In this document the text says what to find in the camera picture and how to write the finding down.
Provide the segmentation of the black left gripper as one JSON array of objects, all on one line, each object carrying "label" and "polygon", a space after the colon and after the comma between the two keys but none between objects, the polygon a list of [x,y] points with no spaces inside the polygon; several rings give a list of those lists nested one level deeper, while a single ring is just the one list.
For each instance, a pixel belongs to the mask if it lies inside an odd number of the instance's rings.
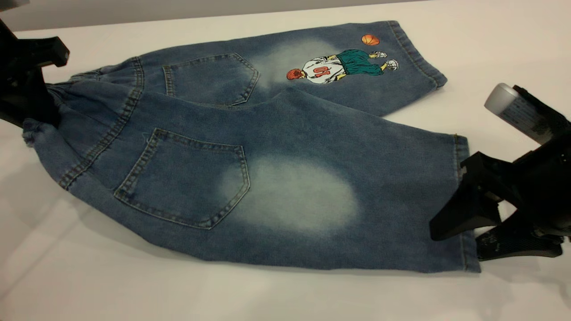
[{"label": "black left gripper", "polygon": [[[70,50],[59,37],[20,39],[0,21],[0,80],[2,86],[14,83],[28,72],[43,67],[67,65]],[[59,126],[61,116],[47,88],[4,89],[0,94],[0,117],[19,128],[26,119]]]}]

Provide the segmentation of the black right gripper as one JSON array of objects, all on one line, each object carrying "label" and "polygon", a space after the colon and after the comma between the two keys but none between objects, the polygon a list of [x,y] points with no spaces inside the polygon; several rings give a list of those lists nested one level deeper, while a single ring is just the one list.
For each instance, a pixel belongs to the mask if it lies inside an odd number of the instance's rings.
[{"label": "black right gripper", "polygon": [[507,178],[513,164],[477,152],[461,162],[459,187],[430,220],[430,237],[443,241],[475,228],[494,227],[476,238],[480,262],[554,258],[563,253],[563,236],[570,236],[570,121],[523,87],[513,89],[518,94],[516,128],[540,145],[518,162],[525,167],[524,195],[531,196],[535,223],[545,234],[527,221],[502,222],[498,204],[511,189]]}]

